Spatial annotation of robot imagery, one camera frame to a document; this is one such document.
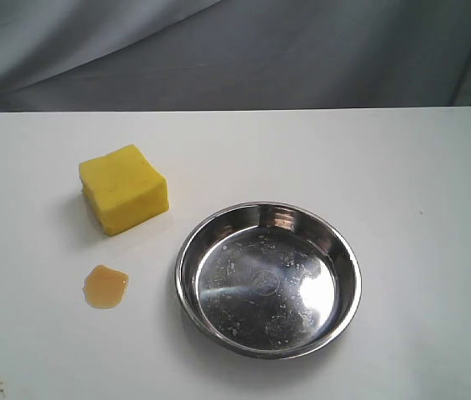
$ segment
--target yellow sponge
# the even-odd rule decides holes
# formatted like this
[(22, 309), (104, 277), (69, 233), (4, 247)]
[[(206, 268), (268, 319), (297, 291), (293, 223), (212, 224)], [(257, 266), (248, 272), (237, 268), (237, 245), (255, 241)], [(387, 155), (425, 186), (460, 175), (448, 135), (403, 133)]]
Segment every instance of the yellow sponge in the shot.
[(167, 181), (133, 146), (79, 164), (83, 194), (116, 235), (168, 210)]

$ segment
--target white table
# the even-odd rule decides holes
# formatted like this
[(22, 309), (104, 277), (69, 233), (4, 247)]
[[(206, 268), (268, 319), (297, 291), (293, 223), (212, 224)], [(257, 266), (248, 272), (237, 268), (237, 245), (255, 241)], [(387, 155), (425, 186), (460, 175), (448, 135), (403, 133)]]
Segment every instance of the white table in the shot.
[[(129, 143), (167, 177), (172, 208), (104, 237), (78, 163)], [(323, 351), (241, 357), (181, 314), (183, 239), (252, 200), (307, 208), (356, 252), (361, 305)], [(129, 274), (111, 310), (83, 299), (99, 263)], [(470, 399), (471, 108), (0, 114), (0, 389), (10, 400)]]

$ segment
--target honey puddle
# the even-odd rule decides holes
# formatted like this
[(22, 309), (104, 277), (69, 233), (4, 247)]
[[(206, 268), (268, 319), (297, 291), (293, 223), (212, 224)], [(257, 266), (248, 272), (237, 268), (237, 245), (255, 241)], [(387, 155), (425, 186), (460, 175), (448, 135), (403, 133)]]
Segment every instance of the honey puddle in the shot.
[(113, 308), (122, 301), (127, 286), (126, 273), (98, 265), (85, 278), (85, 301), (94, 308)]

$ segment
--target stainless steel bowl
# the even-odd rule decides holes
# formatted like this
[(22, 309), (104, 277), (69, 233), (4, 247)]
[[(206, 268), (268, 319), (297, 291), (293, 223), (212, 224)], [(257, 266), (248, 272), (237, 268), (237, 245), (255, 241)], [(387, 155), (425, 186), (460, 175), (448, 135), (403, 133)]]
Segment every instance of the stainless steel bowl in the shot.
[(322, 348), (350, 323), (361, 298), (352, 249), (322, 218), (251, 202), (200, 223), (176, 263), (183, 310), (209, 338), (254, 358)]

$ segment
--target bowl rim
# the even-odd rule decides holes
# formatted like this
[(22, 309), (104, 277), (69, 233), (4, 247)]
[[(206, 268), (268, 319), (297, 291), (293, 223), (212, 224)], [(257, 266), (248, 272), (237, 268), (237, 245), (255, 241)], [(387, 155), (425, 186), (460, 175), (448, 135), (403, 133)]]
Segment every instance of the bowl rim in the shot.
[[(353, 275), (354, 275), (354, 292), (352, 302), (350, 303), (349, 309), (346, 312), (346, 315), (343, 318), (343, 321), (339, 325), (333, 328), (333, 330), (327, 333), (324, 337), (321, 337), (319, 340), (311, 342), (303, 347), (293, 348), (285, 351), (274, 351), (270, 352), (269, 350), (257, 350), (250, 347), (244, 347), (239, 344), (235, 345), (235, 343), (231, 344), (231, 341), (226, 337), (220, 335), (217, 332), (213, 332), (211, 329), (208, 328), (203, 321), (197, 317), (196, 313), (194, 312), (191, 304), (189, 303), (187, 296), (183, 290), (183, 259), (188, 252), (194, 238), (196, 235), (204, 229), (210, 222), (214, 219), (226, 214), (231, 213), (233, 211), (239, 210), (241, 208), (252, 208), (252, 207), (260, 207), (260, 206), (272, 206), (277, 208), (287, 208), (288, 210), (295, 211), (296, 213), (305, 214), (313, 219), (315, 219), (320, 224), (324, 225), (327, 229), (331, 231), (331, 233), (343, 244), (344, 248), (348, 252), (348, 257), (350, 258), (350, 262), (352, 263), (353, 267)], [(330, 344), (334, 339), (336, 339), (344, 330), (348, 327), (348, 325), (352, 322), (353, 317), (355, 316), (356, 312), (358, 311), (359, 303), (361, 301), (361, 270), (359, 268), (358, 260), (355, 257), (352, 248), (346, 241), (346, 239), (339, 233), (337, 229), (335, 229), (329, 222), (324, 220), (323, 218), (319, 217), (318, 215), (309, 212), (303, 208), (296, 207), (287, 203), (283, 202), (242, 202), (239, 204), (234, 204), (232, 206), (223, 208), (210, 216), (206, 217), (202, 220), (185, 238), (183, 241), (183, 245), (180, 247), (178, 252), (178, 257), (176, 260), (176, 266), (174, 268), (174, 277), (175, 277), (175, 284), (176, 284), (176, 292), (178, 294), (178, 300), (182, 306), (183, 311), (187, 315), (187, 317), (193, 322), (194, 326), (198, 328), (200, 332), (202, 332), (206, 337), (213, 340), (214, 342), (220, 344), (224, 348), (231, 350), (235, 353), (242, 354), (247, 357), (251, 358), (262, 358), (262, 359), (288, 359), (288, 358), (298, 358), (304, 355), (313, 353), (320, 348)]]

